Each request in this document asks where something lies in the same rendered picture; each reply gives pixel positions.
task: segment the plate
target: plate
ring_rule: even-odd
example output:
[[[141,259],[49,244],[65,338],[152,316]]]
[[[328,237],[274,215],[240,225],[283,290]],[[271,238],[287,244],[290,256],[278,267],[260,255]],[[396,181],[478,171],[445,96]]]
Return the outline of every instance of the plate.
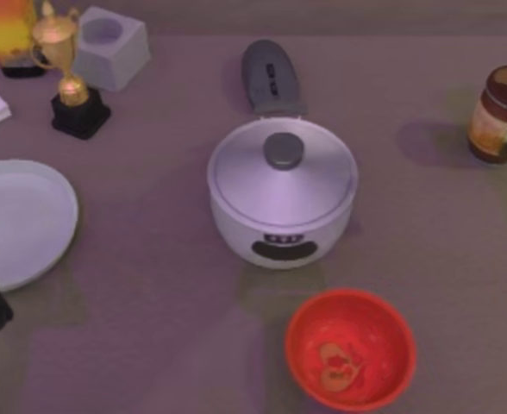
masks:
[[[62,174],[34,161],[0,161],[0,291],[50,270],[77,223],[77,196]]]

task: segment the pot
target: pot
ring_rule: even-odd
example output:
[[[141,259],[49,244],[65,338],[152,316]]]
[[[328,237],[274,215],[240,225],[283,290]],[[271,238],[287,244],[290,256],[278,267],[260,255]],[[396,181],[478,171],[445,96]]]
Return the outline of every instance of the pot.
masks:
[[[358,170],[347,146],[307,113],[285,50],[256,41],[242,80],[261,116],[232,131],[208,165],[211,210],[228,246],[260,267],[291,269],[323,257],[343,234]]]

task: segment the tabletop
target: tabletop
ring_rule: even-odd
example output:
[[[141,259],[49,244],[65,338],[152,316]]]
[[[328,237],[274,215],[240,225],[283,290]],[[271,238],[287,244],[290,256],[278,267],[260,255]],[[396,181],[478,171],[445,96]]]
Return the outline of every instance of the tabletop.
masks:
[[[290,314],[331,287],[393,303],[419,347],[410,389],[381,414],[507,412],[507,165],[466,148],[507,37],[278,37],[312,122],[349,146],[360,188],[318,263],[261,271],[210,215],[215,145],[251,121],[240,57],[254,38],[150,39],[153,60],[90,141],[55,131],[59,74],[10,80],[0,160],[58,169],[81,204],[48,275],[7,295],[0,414],[329,414],[283,360]]]

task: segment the bowl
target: bowl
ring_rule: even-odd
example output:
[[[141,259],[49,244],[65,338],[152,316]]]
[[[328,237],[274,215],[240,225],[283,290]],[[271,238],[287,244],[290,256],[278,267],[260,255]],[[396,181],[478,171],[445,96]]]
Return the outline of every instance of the bowl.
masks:
[[[416,344],[409,325],[383,299],[363,291],[325,291],[290,321],[285,354],[299,386],[339,411],[391,404],[410,384]]]

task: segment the gray box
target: gray box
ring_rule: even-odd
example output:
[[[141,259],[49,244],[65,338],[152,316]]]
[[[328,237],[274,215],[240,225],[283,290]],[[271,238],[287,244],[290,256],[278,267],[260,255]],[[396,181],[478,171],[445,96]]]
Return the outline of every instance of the gray box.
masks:
[[[150,58],[144,22],[94,6],[80,17],[73,71],[88,85],[120,91]]]

